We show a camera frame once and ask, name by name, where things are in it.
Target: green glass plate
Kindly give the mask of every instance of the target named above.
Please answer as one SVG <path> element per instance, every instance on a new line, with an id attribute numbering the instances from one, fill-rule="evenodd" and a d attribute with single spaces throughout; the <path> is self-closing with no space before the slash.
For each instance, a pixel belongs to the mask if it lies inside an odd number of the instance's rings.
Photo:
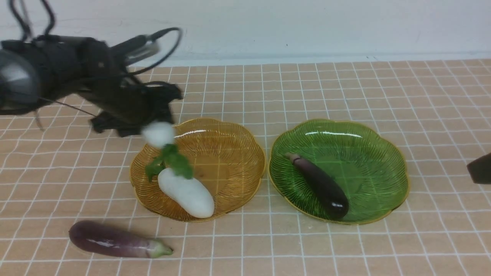
<path id="1" fill-rule="evenodd" d="M 336 221 L 323 211 L 302 175 L 285 153 L 297 153 L 345 192 L 350 208 Z M 388 216 L 409 194 L 404 156 L 391 142 L 356 122 L 314 119 L 280 135 L 273 144 L 269 176 L 278 192 L 311 217 L 342 224 L 366 224 Z"/>

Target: robotic arm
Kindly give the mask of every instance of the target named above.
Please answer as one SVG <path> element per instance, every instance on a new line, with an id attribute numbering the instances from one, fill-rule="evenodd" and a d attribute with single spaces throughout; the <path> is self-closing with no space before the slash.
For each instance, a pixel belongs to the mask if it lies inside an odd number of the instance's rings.
<path id="1" fill-rule="evenodd" d="M 139 35 L 109 47 L 91 37 L 51 35 L 55 17 L 50 15 L 43 35 L 27 41 L 30 29 L 9 0 L 10 9 L 24 31 L 20 40 L 1 41 L 0 115 L 23 115 L 76 93 L 102 112 L 91 119 L 94 131 L 114 129 L 120 137 L 139 135 L 153 121 L 173 124 L 169 103 L 182 100 L 178 86 L 166 82 L 142 83 L 136 75 L 157 67 L 178 47 L 182 30 L 168 28 Z M 129 73 L 127 66 L 159 51 L 157 40 L 179 32 L 172 48 L 152 66 Z"/>

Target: white radish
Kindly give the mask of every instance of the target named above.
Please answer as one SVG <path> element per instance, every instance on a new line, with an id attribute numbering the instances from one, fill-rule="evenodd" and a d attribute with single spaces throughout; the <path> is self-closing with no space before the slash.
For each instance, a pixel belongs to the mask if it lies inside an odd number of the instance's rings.
<path id="1" fill-rule="evenodd" d="M 176 201 L 188 214 L 206 219 L 213 215 L 213 197 L 196 178 L 186 179 L 175 175 L 171 168 L 165 168 L 158 176 L 159 187 L 164 194 Z"/>
<path id="2" fill-rule="evenodd" d="M 162 149 L 165 145 L 174 143 L 176 132 L 171 124 L 154 121 L 142 128 L 141 135 L 147 144 Z"/>

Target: plate rim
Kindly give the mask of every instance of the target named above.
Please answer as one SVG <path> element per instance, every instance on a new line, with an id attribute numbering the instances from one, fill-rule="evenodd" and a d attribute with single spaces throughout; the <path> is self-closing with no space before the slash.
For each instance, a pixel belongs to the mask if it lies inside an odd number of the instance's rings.
<path id="1" fill-rule="evenodd" d="M 141 206 L 143 206 L 145 209 L 147 209 L 148 211 L 154 213 L 155 215 L 157 216 L 160 216 L 160 217 L 164 217 L 164 218 L 168 218 L 168 219 L 171 219 L 171 220 L 174 220 L 174 221 L 180 221 L 180 222 L 191 222 L 191 223 L 194 223 L 194 222 L 205 222 L 205 221 L 212 221 L 212 220 L 215 220 L 215 219 L 218 219 L 220 217 L 223 217 L 225 215 L 228 215 L 229 213 L 243 207 L 244 205 L 246 205 L 247 203 L 249 203 L 257 194 L 257 192 L 259 191 L 259 188 L 261 187 L 261 183 L 263 182 L 263 176 L 264 174 L 266 173 L 267 171 L 267 167 L 269 165 L 269 162 L 267 160 L 267 156 L 266 156 L 266 150 L 257 142 L 257 139 L 256 139 L 256 136 L 254 134 L 252 134 L 252 132 L 247 129 L 245 126 L 241 125 L 241 124 L 238 124 L 238 123 L 232 123 L 232 122 L 227 122 L 227 121 L 221 121 L 221 120 L 218 120 L 218 119 L 215 119 L 215 118 L 210 118 L 210 117 L 199 117 L 199 118 L 194 118 L 194 119 L 189 119 L 187 121 L 184 121 L 182 123 L 179 123 L 179 124 L 176 124 L 176 125 L 173 125 L 174 128 L 178 129 L 179 127 L 182 127 L 184 126 L 185 124 L 188 124 L 188 123 L 192 123 L 194 121 L 199 121 L 199 120 L 210 120 L 210 121 L 214 121 L 214 122 L 217 122 L 217 123 L 220 123 L 220 124 L 228 124 L 228 125 L 236 125 L 240 128 L 243 128 L 245 130 L 245 133 L 247 135 L 250 135 L 252 137 L 252 140 L 254 141 L 254 144 L 257 145 L 259 147 L 259 149 L 261 149 L 261 152 L 263 153 L 263 158 L 264 158 L 264 165 L 263 165 L 263 169 L 261 171 L 261 176 L 259 177 L 259 183 L 256 185 L 256 188 L 254 190 L 254 192 L 251 193 L 251 195 L 244 201 L 244 203 L 235 208 L 235 209 L 232 209 L 228 212 L 223 212 L 222 214 L 220 215 L 216 215 L 216 216 L 211 216 L 209 218 L 205 218 L 205 219 L 197 219 L 197 220 L 181 220 L 181 219 L 176 219 L 172 216 L 167 216 L 167 215 L 162 215 L 162 214 L 158 214 L 157 212 L 151 210 L 150 208 L 147 208 L 147 206 L 145 204 L 143 204 L 136 192 L 136 188 L 135 188 L 135 185 L 133 183 L 133 178 L 132 178 L 132 168 L 134 166 L 134 163 L 135 163 L 135 159 L 137 158 L 137 156 L 145 149 L 145 147 L 149 146 L 151 147 L 149 144 L 145 143 L 143 145 L 143 147 L 141 148 L 140 151 L 138 151 L 138 153 L 135 155 L 135 157 L 133 157 L 133 160 L 131 161 L 131 164 L 130 164 L 130 170 L 129 170 L 129 175 L 130 175 L 130 183 L 131 183 L 131 186 L 133 188 L 133 193 L 135 194 L 135 197 L 137 199 L 137 201 L 140 203 Z"/>
<path id="2" fill-rule="evenodd" d="M 270 167 L 271 167 L 271 160 L 273 159 L 273 148 L 274 148 L 274 145 L 276 144 L 276 142 L 278 141 L 278 139 L 280 137 L 282 137 L 283 135 L 287 134 L 287 133 L 291 133 L 295 130 L 297 130 L 298 128 L 300 128 L 302 125 L 308 123 L 308 122 L 312 122 L 312 121 L 322 121 L 322 122 L 325 122 L 325 123 L 347 123 L 347 124 L 355 124 L 355 125 L 359 125 L 361 127 L 364 127 L 370 131 L 372 131 L 373 133 L 375 133 L 380 139 L 388 142 L 389 144 L 391 144 L 395 149 L 397 149 L 397 151 L 399 152 L 399 154 L 401 155 L 401 157 L 403 158 L 403 161 L 404 161 L 404 175 L 406 176 L 407 180 L 408 180 L 408 188 L 406 190 L 406 194 L 404 195 L 404 198 L 401 200 L 401 202 L 394 208 L 392 208 L 391 210 L 389 210 L 387 213 L 385 213 L 384 215 L 376 218 L 376 219 L 373 219 L 373 220 L 370 220 L 370 221 L 363 221 L 363 222 L 348 222 L 348 221 L 333 221 L 333 220 L 326 220 L 326 219 L 323 219 L 323 218 L 320 218 L 318 216 L 315 216 L 315 215 L 312 215 L 312 214 L 309 214 L 307 212 L 305 212 L 304 210 L 301 210 L 300 208 L 298 208 L 297 206 L 295 206 L 295 204 L 293 204 L 289 198 L 287 196 L 285 196 L 281 191 L 280 189 L 278 188 L 278 186 L 276 185 L 276 183 L 274 182 L 273 178 L 271 177 L 271 174 L 270 174 Z M 288 202 L 288 204 L 290 204 L 292 207 L 294 207 L 297 211 L 303 213 L 304 215 L 306 216 L 309 216 L 311 218 L 314 218 L 314 219 L 317 219 L 317 220 L 320 220 L 320 221 L 324 221 L 324 222 L 330 222 L 330 223 L 337 223 L 337 224 L 343 224 L 343 225 L 364 225 L 364 224 L 370 224 L 370 223 L 374 223 L 374 222 L 377 222 L 377 221 L 381 221 L 383 220 L 384 218 L 386 218 L 388 215 L 390 215 L 394 210 L 396 210 L 397 208 L 399 208 L 406 200 L 407 198 L 409 197 L 409 193 L 411 191 L 411 178 L 409 177 L 409 171 L 408 171 L 408 163 L 406 161 L 406 157 L 404 156 L 404 153 L 401 151 L 401 149 L 399 147 L 397 147 L 396 145 L 394 145 L 394 143 L 392 143 L 391 141 L 383 138 L 378 132 L 376 132 L 375 130 L 373 130 L 371 127 L 365 125 L 365 124 L 362 124 L 360 122 L 356 122 L 356 121 L 346 121 L 346 120 L 343 120 L 343 121 L 335 121 L 335 120 L 331 120 L 331 119 L 324 119 L 324 118 L 316 118 L 316 119 L 309 119 L 309 120 L 306 120 L 306 121 L 303 121 L 301 122 L 300 124 L 298 124 L 297 126 L 295 126 L 294 128 L 290 129 L 290 130 L 286 130 L 285 132 L 283 132 L 282 134 L 278 135 L 278 137 L 276 137 L 273 141 L 273 144 L 271 146 L 271 149 L 270 149 L 270 158 L 268 160 L 268 178 L 269 180 L 271 181 L 273 187 L 275 188 L 275 190 L 286 200 L 286 202 Z"/>

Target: eggplant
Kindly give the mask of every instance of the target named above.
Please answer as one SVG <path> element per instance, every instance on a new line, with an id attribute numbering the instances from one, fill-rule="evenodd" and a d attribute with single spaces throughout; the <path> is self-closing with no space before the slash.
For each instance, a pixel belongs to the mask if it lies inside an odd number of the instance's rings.
<path id="1" fill-rule="evenodd" d="M 342 219 L 348 213 L 349 201 L 334 179 L 298 154 L 287 153 L 285 156 L 302 174 L 327 216 L 333 220 Z"/>
<path id="2" fill-rule="evenodd" d="M 158 258 L 173 250 L 155 239 L 94 221 L 79 221 L 68 231 L 70 241 L 83 251 L 112 257 Z"/>

